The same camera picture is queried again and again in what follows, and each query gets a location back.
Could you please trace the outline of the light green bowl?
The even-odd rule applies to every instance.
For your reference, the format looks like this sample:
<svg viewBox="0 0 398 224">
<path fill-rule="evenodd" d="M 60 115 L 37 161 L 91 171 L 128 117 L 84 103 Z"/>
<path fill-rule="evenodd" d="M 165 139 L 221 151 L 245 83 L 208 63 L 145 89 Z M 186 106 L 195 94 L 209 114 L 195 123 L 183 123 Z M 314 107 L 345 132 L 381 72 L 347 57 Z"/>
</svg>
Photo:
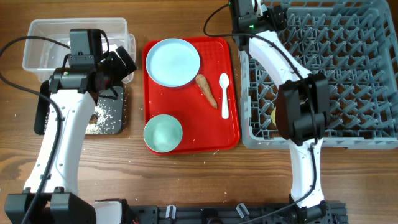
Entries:
<svg viewBox="0 0 398 224">
<path fill-rule="evenodd" d="M 183 138 L 180 122 L 171 115 L 160 114 L 151 118 L 144 127 L 144 142 L 149 149 L 158 153 L 171 152 Z"/>
</svg>

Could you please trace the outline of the brown food lump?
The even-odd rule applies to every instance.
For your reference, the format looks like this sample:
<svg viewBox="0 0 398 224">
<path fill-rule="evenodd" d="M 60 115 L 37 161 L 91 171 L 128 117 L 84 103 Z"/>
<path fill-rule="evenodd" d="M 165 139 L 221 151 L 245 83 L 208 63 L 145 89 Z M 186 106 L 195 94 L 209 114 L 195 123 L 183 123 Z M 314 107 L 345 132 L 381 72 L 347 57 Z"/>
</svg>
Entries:
<svg viewBox="0 0 398 224">
<path fill-rule="evenodd" d="M 93 114 L 89 120 L 89 124 L 96 124 L 98 122 L 98 116 Z"/>
</svg>

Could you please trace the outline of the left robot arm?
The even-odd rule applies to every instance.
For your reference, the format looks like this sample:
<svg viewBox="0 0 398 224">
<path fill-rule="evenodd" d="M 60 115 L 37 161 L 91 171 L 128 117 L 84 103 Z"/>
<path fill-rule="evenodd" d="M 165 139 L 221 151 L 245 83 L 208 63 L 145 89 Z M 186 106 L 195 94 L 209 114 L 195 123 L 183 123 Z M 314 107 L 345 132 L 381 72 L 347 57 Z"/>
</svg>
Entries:
<svg viewBox="0 0 398 224">
<path fill-rule="evenodd" d="M 136 70 L 123 47 L 111 50 L 100 29 L 72 29 L 70 53 L 48 80 L 40 101 L 49 107 L 35 166 L 5 212 L 13 223 L 138 223 L 125 199 L 89 204 L 78 195 L 78 166 L 86 128 L 98 99 Z"/>
</svg>

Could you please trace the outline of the yellow plastic cup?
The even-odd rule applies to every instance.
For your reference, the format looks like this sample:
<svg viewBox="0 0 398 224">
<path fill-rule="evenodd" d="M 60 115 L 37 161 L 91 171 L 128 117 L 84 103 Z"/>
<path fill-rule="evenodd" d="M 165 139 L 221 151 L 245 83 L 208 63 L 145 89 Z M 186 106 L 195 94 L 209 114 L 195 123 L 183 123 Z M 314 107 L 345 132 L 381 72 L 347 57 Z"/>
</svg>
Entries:
<svg viewBox="0 0 398 224">
<path fill-rule="evenodd" d="M 274 125 L 274 126 L 277 126 L 277 123 L 276 123 L 276 107 L 272 110 L 272 112 L 271 112 L 271 121 L 272 121 L 272 124 Z"/>
</svg>

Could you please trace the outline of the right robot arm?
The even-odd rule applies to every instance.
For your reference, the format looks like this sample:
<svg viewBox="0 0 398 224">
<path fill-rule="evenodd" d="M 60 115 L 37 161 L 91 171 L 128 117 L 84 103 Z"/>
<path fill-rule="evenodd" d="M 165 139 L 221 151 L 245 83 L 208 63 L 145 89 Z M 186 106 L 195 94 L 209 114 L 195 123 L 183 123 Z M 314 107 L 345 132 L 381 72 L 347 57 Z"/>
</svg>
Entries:
<svg viewBox="0 0 398 224">
<path fill-rule="evenodd" d="M 260 1 L 230 1 L 229 6 L 235 43 L 262 65 L 278 90 L 274 121 L 289 145 L 291 206 L 303 219 L 323 216 L 320 151 L 330 121 L 328 80 L 296 61 L 280 41 L 277 33 L 287 27 L 281 6 L 267 9 Z"/>
</svg>

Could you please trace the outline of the white rice grains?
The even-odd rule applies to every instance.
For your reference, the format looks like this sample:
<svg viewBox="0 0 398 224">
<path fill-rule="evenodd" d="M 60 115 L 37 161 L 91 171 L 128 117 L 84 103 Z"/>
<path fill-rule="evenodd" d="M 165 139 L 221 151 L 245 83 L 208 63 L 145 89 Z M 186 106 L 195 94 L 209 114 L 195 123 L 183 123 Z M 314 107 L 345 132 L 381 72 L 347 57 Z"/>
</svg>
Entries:
<svg viewBox="0 0 398 224">
<path fill-rule="evenodd" d="M 96 105 L 94 113 L 98 116 L 98 122 L 96 124 L 88 124 L 85 134 L 115 134 L 115 124 L 113 121 L 113 115 L 111 109 L 109 109 L 104 103 Z"/>
</svg>

